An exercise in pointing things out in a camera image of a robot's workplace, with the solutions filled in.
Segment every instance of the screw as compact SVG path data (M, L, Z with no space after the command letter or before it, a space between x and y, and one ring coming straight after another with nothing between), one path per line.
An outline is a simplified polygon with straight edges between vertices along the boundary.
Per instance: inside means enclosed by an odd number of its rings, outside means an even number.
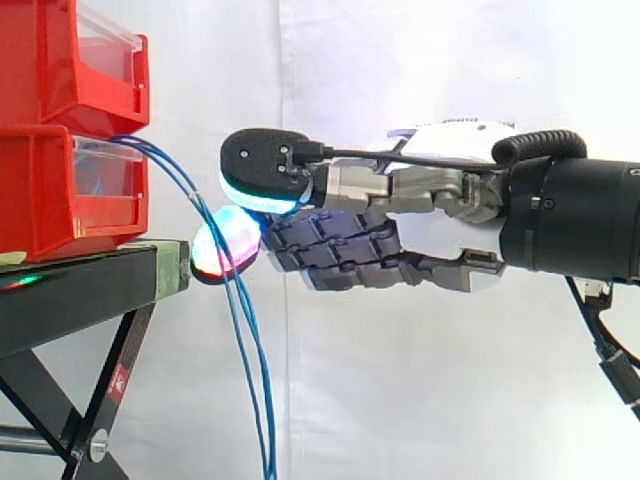
M109 451L109 433L101 428L96 431L89 441L89 460L92 463L100 463Z

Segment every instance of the blue cable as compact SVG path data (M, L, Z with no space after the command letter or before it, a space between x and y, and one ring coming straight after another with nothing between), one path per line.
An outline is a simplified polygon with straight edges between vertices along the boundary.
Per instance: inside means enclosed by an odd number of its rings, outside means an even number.
M172 180L178 185L178 187L182 190L182 192L187 196L189 201L192 203L194 208L198 211L198 213L202 216L205 223L211 230L211 234L214 239L214 243L216 245L216 251L218 254L218 261L220 265L223 264L224 254L229 261L230 265L232 263L232 257L229 250L229 246L224 238L224 235L220 231L220 228L216 224L213 219L213 215L209 210L206 202L202 198L202 196L198 193L198 190L188 176L188 174L180 167L180 165L175 162L168 154L160 150L158 147L153 145L146 140L139 139L133 136L127 135L119 135L111 140L114 143L118 143L121 145L126 145L136 150L140 151L144 155L148 156L154 163L156 163L162 170L167 173ZM178 175L175 174L168 166L173 167ZM251 367L248 361L246 349L244 346L244 341L242 339L242 332L240 329L240 325L237 318L237 310L235 307L235 301L233 299L233 295L231 293L231 286L229 282L229 278L226 273L223 273L223 280L225 285L225 291L227 294L227 299L229 302L229 308L231 311L231 317L234 325L234 333L236 336L236 342L238 343L238 348L240 350L240 355L242 357L242 363L245 371L245 376L247 378L247 383L249 386L249 392L251 395L251 402L254 410L254 416L256 421L256 430L258 433L258 439L260 442L260 453L262 457L262 469L265 480L276 480L277 479L277 467L276 467L276 436L275 436L275 414L273 408L273 396L271 392L271 378L269 374L269 367L266 359L266 355L264 353L264 349L262 347L262 343L260 340L260 334L258 331L258 324L256 320L255 310L253 308L253 303L251 301L251 296L247 290L247 287L235 270L232 270L233 280L236 283L236 290L238 293L238 298L240 300L240 305L242 307L242 311L247 320L247 325L249 327L249 331L251 332L251 336L254 340L256 352L258 354L258 360L260 363L261 377L262 377L262 387L264 391L264 400L265 400L265 413L267 418L267 430L269 436L269 459L266 460L266 449L264 444L264 434L262 429L262 420L260 415L260 408L257 402L257 395L255 393L255 386L253 383L253 376L251 373Z

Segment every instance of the white fabric background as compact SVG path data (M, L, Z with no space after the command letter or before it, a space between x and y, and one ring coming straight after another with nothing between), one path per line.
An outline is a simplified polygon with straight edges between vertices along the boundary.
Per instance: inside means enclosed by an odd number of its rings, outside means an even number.
M570 127L593 156L638 158L632 2L92 0L151 41L143 136L224 204L216 151L245 126L365 145L449 116ZM152 175L152 231L198 219ZM634 478L639 431L603 378L561 279L510 271L473 296L429 285L319 294L248 272L277 395L280 478ZM640 350L637 291L608 315ZM80 408L115 323L40 349ZM17 420L2 405L0 419ZM257 442L224 294L163 301L116 423L132 479L256 479ZM60 463L0 455L0 478Z
M284 124L330 144L452 116L569 127L638 158L629 2L281 2ZM293 478L637 476L640 440L562 279L473 296L287 278ZM640 347L638 294L609 315Z

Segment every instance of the black table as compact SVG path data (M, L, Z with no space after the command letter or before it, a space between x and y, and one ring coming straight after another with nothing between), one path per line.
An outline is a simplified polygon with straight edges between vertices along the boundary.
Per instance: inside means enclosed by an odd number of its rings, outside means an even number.
M59 456L63 480L128 479L108 452L109 434L156 302L188 285L189 245L175 240L0 266L0 390L33 427L0 426L0 451ZM32 349L120 316L81 415Z

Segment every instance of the red plastic bin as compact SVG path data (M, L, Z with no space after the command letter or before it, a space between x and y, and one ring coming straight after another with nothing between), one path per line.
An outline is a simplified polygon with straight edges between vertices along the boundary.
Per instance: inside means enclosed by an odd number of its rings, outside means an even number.
M147 231L147 159L62 126L0 128L0 264L114 250Z
M0 126L106 139L149 123L146 38L76 0L1 0L0 65Z

